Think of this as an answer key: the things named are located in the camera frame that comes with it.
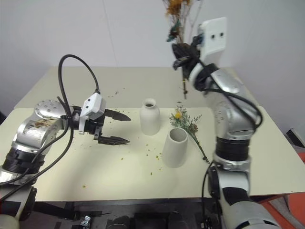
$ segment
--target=black bracket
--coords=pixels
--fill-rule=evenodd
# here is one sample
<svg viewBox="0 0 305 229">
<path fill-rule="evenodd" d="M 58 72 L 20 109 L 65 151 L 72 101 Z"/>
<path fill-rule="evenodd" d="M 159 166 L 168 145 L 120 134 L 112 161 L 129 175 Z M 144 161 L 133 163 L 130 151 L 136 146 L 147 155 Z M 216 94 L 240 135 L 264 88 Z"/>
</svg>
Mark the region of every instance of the black bracket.
<svg viewBox="0 0 305 229">
<path fill-rule="evenodd" d="M 102 211 L 76 211 L 74 202 L 67 202 L 64 208 L 45 202 L 35 202 L 33 211 L 73 221 L 80 220 L 84 216 L 98 217 L 102 215 Z"/>
<path fill-rule="evenodd" d="M 218 174 L 215 166 L 212 166 L 208 170 L 208 179 L 209 179 L 209 193 L 215 199 L 220 199 L 220 189 L 219 189 L 219 180 Z"/>
</svg>

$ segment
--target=white ceramic vase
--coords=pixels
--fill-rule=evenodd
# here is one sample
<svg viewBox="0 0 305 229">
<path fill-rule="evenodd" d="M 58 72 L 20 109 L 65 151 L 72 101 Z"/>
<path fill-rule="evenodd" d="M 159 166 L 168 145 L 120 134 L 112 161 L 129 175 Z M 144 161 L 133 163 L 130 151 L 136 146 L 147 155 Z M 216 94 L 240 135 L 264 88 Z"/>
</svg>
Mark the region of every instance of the white ceramic vase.
<svg viewBox="0 0 305 229">
<path fill-rule="evenodd" d="M 163 162 L 171 168 L 182 166 L 186 159 L 188 134 L 182 128 L 173 128 L 167 135 L 162 152 Z"/>
<path fill-rule="evenodd" d="M 155 135 L 160 130 L 160 109 L 154 99 L 145 99 L 140 109 L 141 130 L 145 135 Z"/>
</svg>

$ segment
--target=table surface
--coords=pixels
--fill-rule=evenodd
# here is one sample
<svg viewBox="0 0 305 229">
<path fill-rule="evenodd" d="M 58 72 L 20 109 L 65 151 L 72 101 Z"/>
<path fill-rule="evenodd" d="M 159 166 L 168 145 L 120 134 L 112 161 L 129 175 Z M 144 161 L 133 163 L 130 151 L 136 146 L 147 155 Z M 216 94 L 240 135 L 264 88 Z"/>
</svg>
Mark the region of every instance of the table surface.
<svg viewBox="0 0 305 229">
<path fill-rule="evenodd" d="M 270 116 L 260 107 L 264 123 L 250 145 L 251 195 L 270 195 L 305 191 L 305 166 Z M 180 168 L 168 168 L 162 161 L 162 149 L 171 126 L 174 108 L 161 109 L 162 127 L 153 136 L 141 133 L 139 109 L 117 109 L 129 122 L 105 119 L 103 134 L 130 140 L 124 146 L 97 144 L 89 134 L 75 138 L 66 156 L 34 185 L 37 201 L 127 200 L 155 198 L 197 198 L 207 164 L 192 139 L 188 141 L 187 160 Z M 12 111 L 0 126 L 0 164 L 10 149 L 20 123 L 33 109 Z M 202 115 L 198 139 L 211 160 L 215 147 L 212 111 L 188 108 L 190 116 Z M 68 135 L 58 141 L 45 157 L 49 165 L 64 149 Z"/>
</svg>

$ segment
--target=white wall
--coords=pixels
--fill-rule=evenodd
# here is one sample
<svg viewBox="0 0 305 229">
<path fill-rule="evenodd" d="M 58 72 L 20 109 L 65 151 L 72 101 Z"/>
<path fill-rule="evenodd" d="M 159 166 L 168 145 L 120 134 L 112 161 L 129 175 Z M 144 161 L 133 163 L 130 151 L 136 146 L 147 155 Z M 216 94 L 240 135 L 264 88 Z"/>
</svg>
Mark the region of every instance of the white wall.
<svg viewBox="0 0 305 229">
<path fill-rule="evenodd" d="M 221 65 L 237 70 L 283 131 L 305 122 L 305 1 L 204 1 L 198 22 L 228 18 Z M 0 0 L 0 110 L 8 114 L 66 53 L 92 66 L 171 66 L 164 13 L 162 0 Z"/>
</svg>

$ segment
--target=floor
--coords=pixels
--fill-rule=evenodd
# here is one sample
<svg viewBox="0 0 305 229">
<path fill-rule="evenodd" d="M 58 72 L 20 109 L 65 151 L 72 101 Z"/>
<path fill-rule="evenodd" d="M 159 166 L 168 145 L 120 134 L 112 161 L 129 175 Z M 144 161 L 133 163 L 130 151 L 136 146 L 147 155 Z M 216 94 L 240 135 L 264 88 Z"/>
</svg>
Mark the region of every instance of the floor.
<svg viewBox="0 0 305 229">
<path fill-rule="evenodd" d="M 58 207 L 63 207 L 64 203 L 52 203 Z M 107 221 L 113 220 L 120 216 L 133 217 L 134 213 L 165 213 L 165 212 L 180 212 L 190 229 L 197 229 L 195 215 L 201 214 L 200 203 L 162 203 L 162 204 L 136 204 L 136 205 L 102 205 L 99 201 L 91 202 L 76 202 L 76 209 L 80 211 L 102 211 L 100 217 L 93 219 L 92 229 L 106 228 Z M 32 212 L 31 216 L 25 221 L 20 223 L 20 229 L 71 229 L 72 225 L 79 225 L 80 221 L 66 221 L 58 219 L 53 216 L 45 215 L 38 212 Z"/>
</svg>

